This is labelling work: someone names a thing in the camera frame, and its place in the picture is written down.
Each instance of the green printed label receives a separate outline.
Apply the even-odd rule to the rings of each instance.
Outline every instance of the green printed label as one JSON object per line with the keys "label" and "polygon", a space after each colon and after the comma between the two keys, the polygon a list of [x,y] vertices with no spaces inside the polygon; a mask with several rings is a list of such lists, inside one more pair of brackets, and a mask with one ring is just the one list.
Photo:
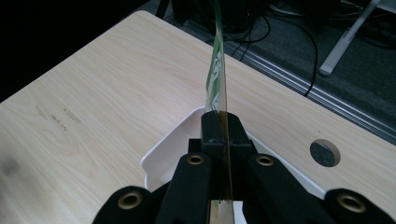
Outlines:
{"label": "green printed label", "polygon": [[212,61],[206,80],[205,111],[227,111],[225,91],[224,50],[219,1],[215,1],[216,36],[213,44]]}

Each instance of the black mount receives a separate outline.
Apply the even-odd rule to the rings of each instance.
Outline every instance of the black mount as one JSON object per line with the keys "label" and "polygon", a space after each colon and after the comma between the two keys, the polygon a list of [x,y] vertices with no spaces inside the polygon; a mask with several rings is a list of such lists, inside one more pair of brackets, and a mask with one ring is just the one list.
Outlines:
{"label": "black mount", "polygon": [[[216,111],[201,122],[202,138],[190,139],[170,182],[153,192],[116,191],[93,223],[209,223],[210,201],[224,199],[226,189],[225,140]],[[247,223],[395,223],[348,189],[316,198],[280,160],[257,152],[236,115],[228,113],[228,126],[233,200],[243,202]]]}

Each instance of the screw hole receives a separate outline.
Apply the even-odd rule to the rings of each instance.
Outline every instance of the screw hole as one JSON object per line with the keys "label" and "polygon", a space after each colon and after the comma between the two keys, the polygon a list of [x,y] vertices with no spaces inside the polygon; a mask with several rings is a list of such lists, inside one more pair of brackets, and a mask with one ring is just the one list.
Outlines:
{"label": "screw hole", "polygon": [[204,158],[201,156],[190,156],[187,158],[187,162],[191,165],[199,165],[204,162]]}
{"label": "screw hole", "polygon": [[312,158],[324,167],[334,167],[341,160],[337,146],[325,139],[315,140],[309,150]]}
{"label": "screw hole", "polygon": [[142,200],[142,195],[137,191],[126,193],[119,198],[119,208],[133,209],[142,203]]}
{"label": "screw hole", "polygon": [[271,158],[266,157],[266,156],[260,156],[260,157],[256,158],[256,162],[263,166],[274,165],[274,161]]}
{"label": "screw hole", "polygon": [[339,195],[337,197],[337,202],[339,202],[345,209],[354,213],[363,213],[366,211],[364,203],[350,195]]}

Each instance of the white plastic base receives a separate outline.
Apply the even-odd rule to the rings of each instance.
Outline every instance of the white plastic base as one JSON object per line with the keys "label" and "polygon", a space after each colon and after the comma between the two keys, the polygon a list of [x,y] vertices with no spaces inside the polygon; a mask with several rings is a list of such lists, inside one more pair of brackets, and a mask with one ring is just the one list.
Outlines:
{"label": "white plastic base", "polygon": [[[201,116],[205,113],[204,107],[198,107],[184,118],[174,130],[166,135],[140,162],[146,173],[145,187],[154,191],[172,179],[178,160],[188,151],[189,139],[201,137]],[[260,153],[277,157],[297,178],[297,180],[311,194],[323,199],[325,191],[307,178],[303,173],[279,157],[275,151],[255,138],[250,133],[247,136],[253,141]],[[242,213],[242,203],[234,202],[235,223],[246,223]]]}

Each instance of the light wood tabletop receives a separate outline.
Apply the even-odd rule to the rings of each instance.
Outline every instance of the light wood tabletop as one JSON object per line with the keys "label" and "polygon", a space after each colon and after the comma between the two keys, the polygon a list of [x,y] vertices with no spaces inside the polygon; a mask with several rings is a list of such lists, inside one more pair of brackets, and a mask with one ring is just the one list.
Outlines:
{"label": "light wood tabletop", "polygon": [[[0,223],[91,223],[114,191],[144,186],[140,160],[205,104],[211,51],[136,12],[0,104]],[[321,188],[355,190],[396,218],[396,146],[225,62],[229,111],[248,132]],[[317,139],[338,147],[336,166],[312,159]]]}

